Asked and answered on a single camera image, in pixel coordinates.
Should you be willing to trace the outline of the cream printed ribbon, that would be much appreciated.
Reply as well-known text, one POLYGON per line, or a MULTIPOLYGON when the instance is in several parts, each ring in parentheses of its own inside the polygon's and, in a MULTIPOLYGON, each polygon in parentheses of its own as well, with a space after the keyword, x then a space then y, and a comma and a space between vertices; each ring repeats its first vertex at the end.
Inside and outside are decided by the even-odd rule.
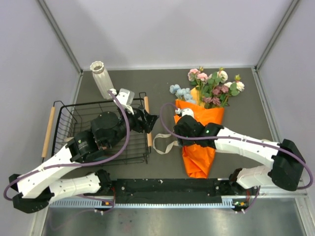
POLYGON ((156 134, 153 139, 153 149, 160 155, 168 154, 172 148, 179 147, 177 140, 171 140, 171 134, 156 134))

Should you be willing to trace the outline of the orange paper flower bouquet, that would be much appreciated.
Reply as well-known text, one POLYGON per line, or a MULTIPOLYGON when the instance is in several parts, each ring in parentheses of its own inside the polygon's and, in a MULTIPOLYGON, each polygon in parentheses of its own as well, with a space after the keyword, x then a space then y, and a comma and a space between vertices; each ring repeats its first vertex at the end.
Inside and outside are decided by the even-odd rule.
MULTIPOLYGON (((229 98, 243 92, 245 85, 237 74, 233 82, 228 82, 228 74, 221 67, 219 71, 207 75, 203 68, 188 72, 188 80, 193 89, 171 85, 170 93, 176 95, 175 105, 183 110, 192 109, 195 119, 202 125, 221 124, 224 108, 229 106, 229 98)), ((201 147, 193 141, 182 149, 186 173, 192 178, 207 178, 216 151, 211 147, 201 147)))

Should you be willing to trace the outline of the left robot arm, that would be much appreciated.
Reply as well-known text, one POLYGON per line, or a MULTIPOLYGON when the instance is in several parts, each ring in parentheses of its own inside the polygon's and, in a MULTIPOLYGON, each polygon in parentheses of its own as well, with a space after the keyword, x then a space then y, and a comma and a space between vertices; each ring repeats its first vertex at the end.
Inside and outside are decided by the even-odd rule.
POLYGON ((83 164, 107 160, 107 151, 121 140, 128 140, 131 131, 150 133, 157 115, 143 107, 133 113, 103 112, 91 120, 88 130, 77 133, 53 157, 34 170, 33 175, 13 174, 11 188, 17 191, 13 207, 24 213, 34 213, 51 203, 77 195, 101 196, 111 191, 109 173, 101 169, 84 177, 64 179, 67 173, 83 164))

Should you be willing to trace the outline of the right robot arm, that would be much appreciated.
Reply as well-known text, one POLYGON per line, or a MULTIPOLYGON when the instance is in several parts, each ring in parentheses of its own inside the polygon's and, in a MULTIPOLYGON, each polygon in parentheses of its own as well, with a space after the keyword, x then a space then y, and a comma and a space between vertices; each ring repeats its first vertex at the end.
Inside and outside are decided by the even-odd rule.
POLYGON ((230 190, 237 195, 254 186, 275 186, 296 191, 305 160, 296 144, 288 139, 281 143, 247 137, 215 123, 203 125, 190 115, 181 117, 174 132, 182 146, 198 145, 217 152, 232 153, 261 165, 238 168, 230 176, 230 190))

